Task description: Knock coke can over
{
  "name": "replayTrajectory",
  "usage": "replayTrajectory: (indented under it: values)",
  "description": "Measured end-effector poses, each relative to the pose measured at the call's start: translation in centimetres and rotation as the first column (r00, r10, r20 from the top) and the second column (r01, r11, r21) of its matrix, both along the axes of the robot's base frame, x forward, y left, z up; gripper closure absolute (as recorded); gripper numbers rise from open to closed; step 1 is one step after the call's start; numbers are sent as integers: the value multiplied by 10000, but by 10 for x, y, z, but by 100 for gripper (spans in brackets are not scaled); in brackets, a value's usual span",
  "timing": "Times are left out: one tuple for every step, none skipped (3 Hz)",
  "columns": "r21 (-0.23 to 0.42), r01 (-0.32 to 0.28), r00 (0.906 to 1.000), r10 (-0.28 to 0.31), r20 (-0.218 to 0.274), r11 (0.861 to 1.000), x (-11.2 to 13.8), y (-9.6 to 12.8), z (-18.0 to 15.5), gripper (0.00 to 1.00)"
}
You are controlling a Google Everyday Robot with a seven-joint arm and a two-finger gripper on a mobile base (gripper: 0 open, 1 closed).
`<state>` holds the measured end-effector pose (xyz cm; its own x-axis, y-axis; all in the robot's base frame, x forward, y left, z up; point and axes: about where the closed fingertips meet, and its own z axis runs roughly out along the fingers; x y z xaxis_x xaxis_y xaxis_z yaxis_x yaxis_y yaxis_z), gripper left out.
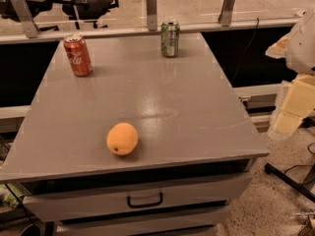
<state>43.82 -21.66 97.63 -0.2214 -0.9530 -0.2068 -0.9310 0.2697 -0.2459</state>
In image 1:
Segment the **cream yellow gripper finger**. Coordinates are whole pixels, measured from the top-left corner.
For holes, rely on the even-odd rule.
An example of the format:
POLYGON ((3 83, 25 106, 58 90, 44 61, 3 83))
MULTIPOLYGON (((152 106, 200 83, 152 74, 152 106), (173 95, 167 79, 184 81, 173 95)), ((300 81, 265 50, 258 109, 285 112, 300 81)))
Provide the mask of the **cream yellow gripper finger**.
POLYGON ((297 75, 292 82, 282 81, 276 96, 268 136, 273 140, 289 138, 315 109, 315 77, 297 75))

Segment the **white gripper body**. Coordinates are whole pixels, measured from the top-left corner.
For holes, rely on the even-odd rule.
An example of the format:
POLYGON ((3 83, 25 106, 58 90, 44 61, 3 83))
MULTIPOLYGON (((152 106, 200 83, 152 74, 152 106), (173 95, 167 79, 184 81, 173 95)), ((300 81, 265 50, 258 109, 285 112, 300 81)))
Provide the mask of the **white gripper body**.
POLYGON ((315 75, 315 6, 309 7, 290 32, 268 47, 268 57, 284 58, 298 74, 315 75))

